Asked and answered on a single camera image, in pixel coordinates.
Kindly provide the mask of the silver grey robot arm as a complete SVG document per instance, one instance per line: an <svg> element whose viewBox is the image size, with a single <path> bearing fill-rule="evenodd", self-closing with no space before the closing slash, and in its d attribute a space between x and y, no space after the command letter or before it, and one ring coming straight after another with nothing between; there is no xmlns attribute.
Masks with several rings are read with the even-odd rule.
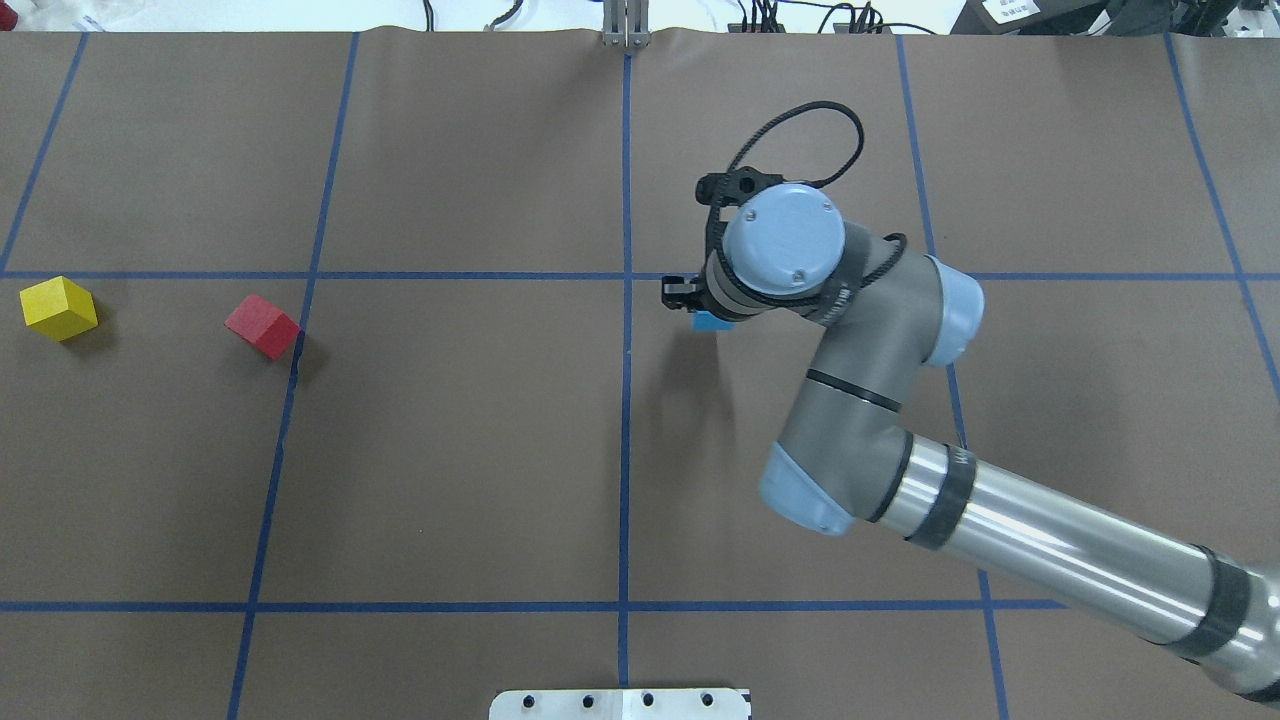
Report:
<svg viewBox="0 0 1280 720"><path fill-rule="evenodd" d="M980 284L904 234L845 219L819 181L751 167L701 177L705 260L666 275L672 310L742 323L787 310L822 328L759 491L824 536L879 523L916 547L1041 588L1277 706L1277 568L1249 566L910 432L924 366L959 359L986 310Z"/></svg>

